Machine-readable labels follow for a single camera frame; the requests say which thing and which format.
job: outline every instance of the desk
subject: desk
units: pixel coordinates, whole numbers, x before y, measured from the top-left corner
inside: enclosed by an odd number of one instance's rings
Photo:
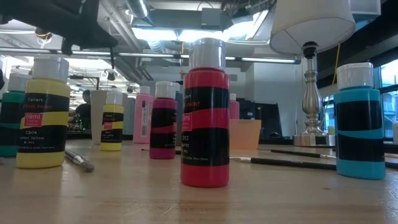
[[[14,159],[6,159],[0,166],[0,223],[398,223],[397,171],[388,170],[384,181],[374,181],[328,170],[231,161],[227,187],[198,189],[180,183],[180,156],[150,160],[141,151],[148,145],[123,144],[122,152],[101,152],[91,141],[68,141],[67,149],[96,166],[93,173],[69,161],[51,169],[22,170],[15,168]],[[231,156],[333,163],[269,149],[293,146],[261,146]]]

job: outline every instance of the teal paint bottle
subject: teal paint bottle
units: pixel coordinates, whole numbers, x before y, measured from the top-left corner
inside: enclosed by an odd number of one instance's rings
[[[8,92],[2,95],[0,112],[0,157],[15,157],[25,101],[26,82],[30,76],[10,74]]]
[[[373,89],[373,65],[341,66],[337,80],[337,172],[360,179],[384,179],[382,106],[380,91]]]

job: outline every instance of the lamp shade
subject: lamp shade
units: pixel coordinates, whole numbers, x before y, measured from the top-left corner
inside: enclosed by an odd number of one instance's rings
[[[315,42],[321,52],[354,31],[349,0],[278,0],[270,47],[280,54],[300,54],[305,43]]]

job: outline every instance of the magenta paint bottle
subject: magenta paint bottle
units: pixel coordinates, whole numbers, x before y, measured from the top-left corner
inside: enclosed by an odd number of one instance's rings
[[[174,159],[177,102],[175,101],[173,83],[157,82],[155,97],[150,129],[149,157],[151,159]]]
[[[154,103],[154,97],[149,93],[150,88],[142,86],[136,98],[134,132],[132,135],[133,143],[149,144],[152,105]]]
[[[236,94],[231,93],[229,95],[229,118],[239,119],[239,102],[236,101]]]
[[[225,43],[203,38],[190,47],[184,76],[181,181],[222,187],[229,181],[229,75]]]

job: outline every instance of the acrylic paint bottle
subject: acrylic paint bottle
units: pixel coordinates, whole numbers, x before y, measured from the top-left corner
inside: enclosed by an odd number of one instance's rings
[[[373,65],[354,63],[337,69],[335,97],[337,172],[381,180],[384,162],[380,91],[373,89]]]
[[[133,143],[149,144],[153,103],[154,97],[150,95],[150,88],[148,86],[140,87],[134,111]]]
[[[101,130],[101,151],[120,151],[123,140],[123,94],[109,91],[106,94]]]
[[[157,82],[150,129],[149,157],[151,159],[174,159],[176,115],[177,102],[173,83]]]
[[[175,101],[177,102],[177,115],[175,120],[177,122],[177,132],[175,134],[175,145],[181,146],[181,135],[182,135],[182,93],[180,91],[180,84],[173,83],[175,88]]]
[[[239,119],[239,102],[236,101],[236,94],[229,94],[229,118],[230,119]]]
[[[222,187],[229,181],[229,76],[225,43],[203,38],[190,46],[184,76],[181,181]]]
[[[68,70],[65,59],[35,58],[22,109],[18,168],[48,168],[63,163],[70,96]]]
[[[0,113],[0,157],[15,157],[18,151],[22,107],[29,75],[11,73],[8,92],[2,95]]]

